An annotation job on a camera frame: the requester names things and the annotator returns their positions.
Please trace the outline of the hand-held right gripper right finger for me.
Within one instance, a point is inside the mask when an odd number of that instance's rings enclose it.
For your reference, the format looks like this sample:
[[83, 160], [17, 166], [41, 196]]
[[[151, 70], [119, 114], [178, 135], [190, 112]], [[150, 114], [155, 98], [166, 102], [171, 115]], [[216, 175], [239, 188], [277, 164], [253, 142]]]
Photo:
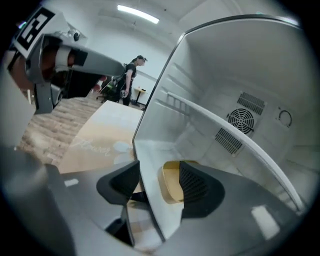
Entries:
[[258, 183], [198, 163], [179, 164], [183, 203], [161, 193], [161, 165], [140, 162], [153, 216], [164, 237], [157, 256], [264, 256], [297, 227], [300, 217]]

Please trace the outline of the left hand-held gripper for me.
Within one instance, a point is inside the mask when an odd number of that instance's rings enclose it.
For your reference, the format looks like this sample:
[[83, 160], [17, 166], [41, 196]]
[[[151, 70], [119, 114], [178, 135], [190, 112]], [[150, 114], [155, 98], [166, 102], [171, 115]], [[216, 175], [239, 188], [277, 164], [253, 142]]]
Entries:
[[[46, 47], [59, 47], [58, 70], [52, 79], [42, 75], [42, 54]], [[34, 113], [49, 114], [62, 99], [88, 95], [88, 73], [120, 76], [124, 66], [117, 60], [74, 41], [74, 35], [60, 11], [40, 6], [13, 37], [9, 53], [12, 55], [7, 71], [25, 93], [34, 96]]]

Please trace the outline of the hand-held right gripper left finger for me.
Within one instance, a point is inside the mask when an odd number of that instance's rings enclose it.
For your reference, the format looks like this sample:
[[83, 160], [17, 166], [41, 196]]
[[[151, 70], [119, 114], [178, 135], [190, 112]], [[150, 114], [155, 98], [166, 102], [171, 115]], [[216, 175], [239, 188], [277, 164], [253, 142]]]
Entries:
[[29, 153], [2, 148], [2, 194], [42, 256], [137, 256], [128, 201], [138, 161], [60, 173]]

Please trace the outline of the person's left hand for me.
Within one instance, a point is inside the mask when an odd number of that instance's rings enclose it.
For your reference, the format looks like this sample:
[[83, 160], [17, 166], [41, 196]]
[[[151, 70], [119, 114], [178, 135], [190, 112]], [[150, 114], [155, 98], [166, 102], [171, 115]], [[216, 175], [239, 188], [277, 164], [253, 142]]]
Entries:
[[46, 47], [42, 52], [42, 76], [50, 80], [58, 72], [67, 71], [75, 63], [75, 54], [70, 47]]

